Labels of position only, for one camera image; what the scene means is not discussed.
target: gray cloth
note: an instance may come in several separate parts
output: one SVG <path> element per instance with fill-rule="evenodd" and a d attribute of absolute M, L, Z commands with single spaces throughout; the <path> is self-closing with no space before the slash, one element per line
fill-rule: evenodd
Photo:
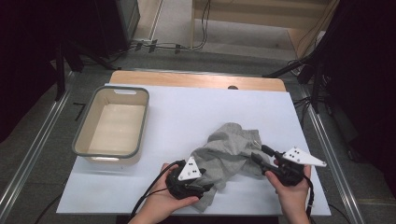
<path fill-rule="evenodd" d="M 243 130 L 236 123 L 226 123 L 212 133 L 207 144 L 191 153 L 198 167 L 206 169 L 194 183 L 215 185 L 194 207 L 204 212 L 212 204 L 217 189 L 224 189 L 227 180 L 239 171 L 262 176 L 260 166 L 251 159 L 251 153 L 255 152 L 269 161 L 268 156 L 262 153 L 261 145 L 258 130 Z"/>

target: gray carpet floor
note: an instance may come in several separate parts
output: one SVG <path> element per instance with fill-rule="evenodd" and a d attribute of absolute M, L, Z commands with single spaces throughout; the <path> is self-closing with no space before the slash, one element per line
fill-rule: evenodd
<path fill-rule="evenodd" d="M 286 61 L 235 56 L 229 54 L 198 53 L 182 51 L 175 54 L 172 50 L 149 49 L 129 51 L 113 63 L 122 70 L 159 69 L 192 72 L 226 73 L 246 77 L 259 77 L 285 66 Z M 76 73 L 76 81 L 64 109 L 53 127 L 46 144 L 30 173 L 17 201 L 9 213 L 6 223 L 35 223 L 47 205 L 63 192 L 64 183 L 70 175 L 76 155 L 71 146 L 80 119 L 76 120 L 80 106 L 74 103 L 88 103 L 93 91 L 103 86 L 110 79 L 112 71 L 101 65 L 86 65 L 82 73 Z M 301 85 L 295 76 L 285 74 L 280 77 L 293 99 L 303 98 Z M 0 144 L 0 190 L 4 190 L 8 181 L 18 170 L 21 161 L 41 127 L 56 89 L 48 90 L 31 111 L 23 118 L 11 136 Z M 382 174 L 368 163 L 356 163 L 347 156 L 347 145 L 343 141 L 332 117 L 328 116 L 323 105 L 319 105 L 320 116 L 327 129 L 337 155 L 337 159 L 353 190 L 366 223 L 396 223 L 396 202 Z M 301 108 L 296 110 L 301 117 Z M 304 118 L 304 135 L 314 156 L 324 159 L 323 150 L 318 140 L 313 123 L 306 114 Z M 347 214 L 338 188 L 329 167 L 318 168 L 319 179 L 325 189 L 329 203 L 341 213 Z M 116 216 L 102 215 L 57 215 L 56 202 L 39 223 L 116 223 Z M 314 217 L 316 223 L 347 223 L 343 215 L 332 209 L 330 217 Z"/>

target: white bracket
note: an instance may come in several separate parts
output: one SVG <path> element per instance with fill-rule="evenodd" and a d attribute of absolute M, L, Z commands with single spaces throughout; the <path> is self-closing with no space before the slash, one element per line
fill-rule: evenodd
<path fill-rule="evenodd" d="M 327 165 L 325 161 L 321 161 L 297 147 L 294 147 L 291 150 L 285 152 L 285 154 L 283 154 L 283 158 L 288 161 L 294 161 L 295 163 L 304 165 L 314 165 L 321 167 L 325 167 Z"/>
<path fill-rule="evenodd" d="M 201 172 L 195 162 L 194 157 L 190 157 L 180 175 L 177 177 L 178 180 L 189 180 L 201 177 Z"/>

